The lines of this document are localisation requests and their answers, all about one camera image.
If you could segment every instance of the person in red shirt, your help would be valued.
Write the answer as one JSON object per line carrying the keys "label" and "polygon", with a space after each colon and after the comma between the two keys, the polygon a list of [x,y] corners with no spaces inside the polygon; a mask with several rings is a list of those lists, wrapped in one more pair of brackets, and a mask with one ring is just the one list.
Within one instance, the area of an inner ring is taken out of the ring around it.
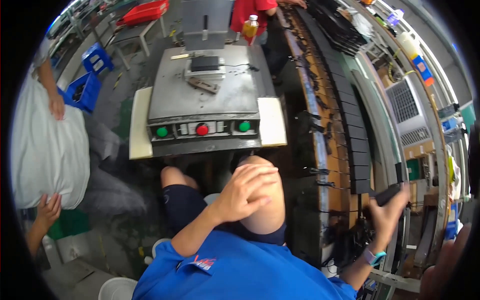
{"label": "person in red shirt", "polygon": [[280,84],[277,79],[278,74],[288,61],[287,55],[276,53],[267,45],[267,19],[276,13],[278,3],[297,4],[303,8],[307,8],[303,0],[236,0],[233,5],[233,14],[231,17],[230,28],[235,32],[241,32],[243,24],[248,20],[249,16],[254,14],[258,16],[257,39],[267,60],[268,69],[272,75],[275,84]]}

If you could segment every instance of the red plastic tray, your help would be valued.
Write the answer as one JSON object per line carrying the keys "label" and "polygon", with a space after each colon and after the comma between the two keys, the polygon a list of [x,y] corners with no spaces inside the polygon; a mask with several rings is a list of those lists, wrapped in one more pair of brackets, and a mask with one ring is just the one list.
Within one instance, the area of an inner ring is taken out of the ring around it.
{"label": "red plastic tray", "polygon": [[128,26],[153,21],[160,18],[168,10],[168,0],[153,1],[132,8],[120,21]]}

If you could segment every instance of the red shirt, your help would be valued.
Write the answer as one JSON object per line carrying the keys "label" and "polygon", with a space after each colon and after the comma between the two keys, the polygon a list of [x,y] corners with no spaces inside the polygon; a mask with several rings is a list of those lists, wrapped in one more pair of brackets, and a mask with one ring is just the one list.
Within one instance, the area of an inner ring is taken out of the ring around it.
{"label": "red shirt", "polygon": [[259,36],[267,29],[268,16],[265,11],[277,6],[276,0],[235,0],[230,28],[235,32],[241,32],[243,23],[251,14],[256,14],[258,16],[257,36]]}

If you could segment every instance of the hand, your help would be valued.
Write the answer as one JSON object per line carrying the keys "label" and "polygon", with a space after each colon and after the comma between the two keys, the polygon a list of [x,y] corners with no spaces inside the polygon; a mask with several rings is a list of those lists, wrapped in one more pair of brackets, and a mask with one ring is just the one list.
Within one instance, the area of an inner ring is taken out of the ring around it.
{"label": "hand", "polygon": [[46,234],[53,223],[59,218],[61,211],[61,195],[53,194],[50,202],[47,204],[47,194],[40,198],[40,204],[37,208],[37,215],[33,226],[36,226],[40,232]]}
{"label": "hand", "polygon": [[470,235],[470,224],[465,224],[458,233],[455,241],[448,240],[442,246],[440,254],[438,255],[437,264],[429,267],[423,273],[420,282],[420,297],[421,300],[439,299],[442,292],[441,287],[444,287],[447,280],[452,275],[452,272],[460,258],[468,236]]}
{"label": "hand", "polygon": [[372,213],[373,225],[375,227],[375,240],[370,247],[372,253],[385,250],[392,239],[393,232],[398,224],[403,209],[410,199],[408,186],[404,185],[387,205],[379,207],[374,198],[370,199],[370,211]]}
{"label": "hand", "polygon": [[55,117],[55,120],[63,120],[65,102],[60,94],[56,93],[48,96],[48,108],[53,117]]}
{"label": "hand", "polygon": [[272,199],[262,197],[247,202],[249,196],[258,188],[278,182],[278,176],[271,176],[278,168],[270,164],[246,164],[238,167],[221,194],[208,207],[211,216],[217,223],[234,222],[244,219]]}
{"label": "hand", "polygon": [[285,0],[285,3],[293,4],[293,5],[299,5],[303,9],[307,9],[307,5],[305,4],[305,1],[303,1],[303,0]]}

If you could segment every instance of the white air vent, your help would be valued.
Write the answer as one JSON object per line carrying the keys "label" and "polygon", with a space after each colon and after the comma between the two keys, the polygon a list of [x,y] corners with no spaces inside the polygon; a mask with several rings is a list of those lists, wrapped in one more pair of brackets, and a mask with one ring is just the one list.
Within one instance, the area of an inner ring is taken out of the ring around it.
{"label": "white air vent", "polygon": [[420,144],[432,138],[420,106],[419,96],[411,87],[407,75],[385,90],[390,100],[390,108],[395,115],[395,120],[392,121],[397,124],[404,147]]}

